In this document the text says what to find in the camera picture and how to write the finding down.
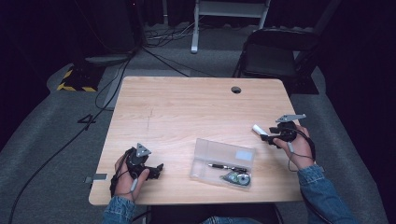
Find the white shelf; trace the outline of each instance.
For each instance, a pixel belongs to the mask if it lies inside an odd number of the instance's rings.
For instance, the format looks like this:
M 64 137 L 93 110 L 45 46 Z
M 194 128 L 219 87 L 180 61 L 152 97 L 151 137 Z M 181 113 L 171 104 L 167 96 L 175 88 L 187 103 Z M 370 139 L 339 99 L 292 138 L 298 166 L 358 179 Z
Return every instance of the white shelf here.
M 192 36 L 191 53 L 198 52 L 199 16 L 226 16 L 260 18 L 259 29 L 264 26 L 268 7 L 271 0 L 264 3 L 233 3 L 233 2 L 206 2 L 195 0 L 194 33 Z
M 261 18 L 265 4 L 201 1 L 199 15 Z

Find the person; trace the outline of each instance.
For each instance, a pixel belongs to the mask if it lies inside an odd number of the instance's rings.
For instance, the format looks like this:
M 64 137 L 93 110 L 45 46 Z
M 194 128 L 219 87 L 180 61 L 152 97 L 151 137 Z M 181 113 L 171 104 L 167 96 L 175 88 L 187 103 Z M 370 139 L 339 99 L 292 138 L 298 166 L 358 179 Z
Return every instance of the person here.
M 298 168 L 297 176 L 300 182 L 300 189 L 303 195 L 308 211 L 309 223 L 358 223 L 358 220 L 353 217 L 347 205 L 340 198 L 336 192 L 332 182 L 327 179 L 322 173 L 321 168 L 315 164 L 312 158 L 312 151 L 306 138 L 309 138 L 309 132 L 305 127 L 297 125 L 297 137 L 291 142 L 289 147 L 287 142 L 279 138 L 274 139 L 274 143 L 282 147 Z M 120 166 L 121 158 L 116 162 L 116 170 Z M 127 172 L 128 168 L 125 162 L 121 165 L 119 174 L 119 183 L 116 186 L 114 197 L 111 199 L 109 205 L 103 214 L 103 224 L 107 223 L 131 223 L 134 214 L 134 201 L 139 196 L 139 192 L 143 187 L 145 180 L 149 175 L 149 170 L 146 169 L 139 177 L 134 191 L 131 193 L 130 188 L 134 182 L 132 177 Z M 246 209 L 246 212 L 257 209 Z M 266 221 L 248 216 L 240 217 L 202 217 L 199 214 L 180 212 L 179 215 L 186 215 L 189 217 L 198 217 L 201 220 L 195 223 L 267 223 Z M 269 218 L 269 223 L 274 222 L 274 217 Z

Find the clear plastic box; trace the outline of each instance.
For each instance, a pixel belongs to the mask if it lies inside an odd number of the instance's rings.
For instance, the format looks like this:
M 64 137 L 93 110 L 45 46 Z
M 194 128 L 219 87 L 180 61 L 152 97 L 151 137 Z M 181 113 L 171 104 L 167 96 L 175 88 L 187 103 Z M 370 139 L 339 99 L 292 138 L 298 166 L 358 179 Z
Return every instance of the clear plastic box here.
M 198 138 L 190 177 L 210 184 L 247 189 L 251 186 L 251 170 L 255 152 L 253 148 Z M 223 165 L 237 170 L 214 168 L 209 164 Z

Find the hole in table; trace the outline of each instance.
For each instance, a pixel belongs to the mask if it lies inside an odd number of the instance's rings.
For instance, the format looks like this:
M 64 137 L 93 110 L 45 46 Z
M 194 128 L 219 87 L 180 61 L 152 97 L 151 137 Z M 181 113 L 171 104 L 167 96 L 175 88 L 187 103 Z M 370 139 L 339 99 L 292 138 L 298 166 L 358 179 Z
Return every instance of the hole in table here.
M 239 88 L 239 87 L 232 87 L 231 88 L 231 91 L 233 92 L 233 93 L 235 93 L 235 94 L 238 94 L 238 93 L 241 93 L 241 88 Z

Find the gray carpet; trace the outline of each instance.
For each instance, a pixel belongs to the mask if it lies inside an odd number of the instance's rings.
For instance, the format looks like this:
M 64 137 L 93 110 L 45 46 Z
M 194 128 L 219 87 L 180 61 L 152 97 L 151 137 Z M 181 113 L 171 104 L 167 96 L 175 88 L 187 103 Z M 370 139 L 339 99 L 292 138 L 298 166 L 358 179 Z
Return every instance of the gray carpet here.
M 197 54 L 190 54 L 190 36 L 148 50 L 189 66 L 168 61 L 177 69 L 189 71 L 192 77 L 230 77 L 243 41 L 254 28 L 201 32 Z M 104 86 L 120 67 L 107 68 L 99 85 L 102 92 L 56 91 L 69 66 L 60 68 L 50 77 L 51 94 L 24 120 L 0 153 L 0 223 L 7 223 L 12 204 L 30 176 L 84 127 L 77 121 L 100 111 L 97 105 L 103 106 L 107 95 L 113 92 Z M 131 60 L 125 76 L 137 75 L 137 69 L 158 70 L 159 73 L 167 70 L 165 76 L 174 74 L 144 51 L 139 51 Z M 316 143 L 318 163 L 325 167 L 325 175 L 361 223 L 388 223 L 376 184 L 334 112 L 318 69 L 313 78 L 319 95 L 292 95 L 290 99 L 297 114 L 307 115 L 301 123 Z M 13 223 L 100 222 L 105 208 L 88 202 L 90 185 L 84 180 L 96 171 L 111 116 L 109 111 L 101 113 L 88 131 L 53 158 L 32 180 L 18 202 Z M 303 203 L 277 205 L 285 223 L 307 223 Z M 137 213 L 144 210 L 141 206 Z

